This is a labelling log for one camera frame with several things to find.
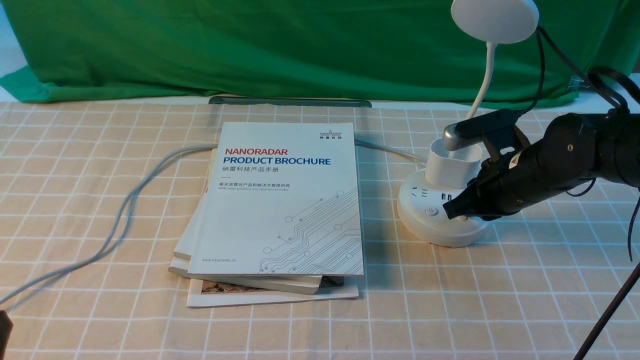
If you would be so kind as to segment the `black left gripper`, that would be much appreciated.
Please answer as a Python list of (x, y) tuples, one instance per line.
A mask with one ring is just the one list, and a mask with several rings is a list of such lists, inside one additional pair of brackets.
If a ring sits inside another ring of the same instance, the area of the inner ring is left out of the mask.
[(481, 142), (489, 158), (466, 189), (445, 203), (448, 218), (492, 221), (590, 182), (602, 123), (602, 114), (570, 112), (553, 119), (534, 143), (517, 123), (485, 134)]

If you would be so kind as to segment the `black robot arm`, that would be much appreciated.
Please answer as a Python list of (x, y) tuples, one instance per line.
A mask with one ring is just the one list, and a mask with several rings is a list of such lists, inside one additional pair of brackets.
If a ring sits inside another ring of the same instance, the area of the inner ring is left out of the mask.
[(553, 119), (535, 143), (517, 127), (519, 115), (501, 109), (450, 126), (462, 146), (482, 142), (490, 157), (444, 203), (449, 219), (493, 221), (597, 178), (639, 187), (638, 114), (570, 112)]

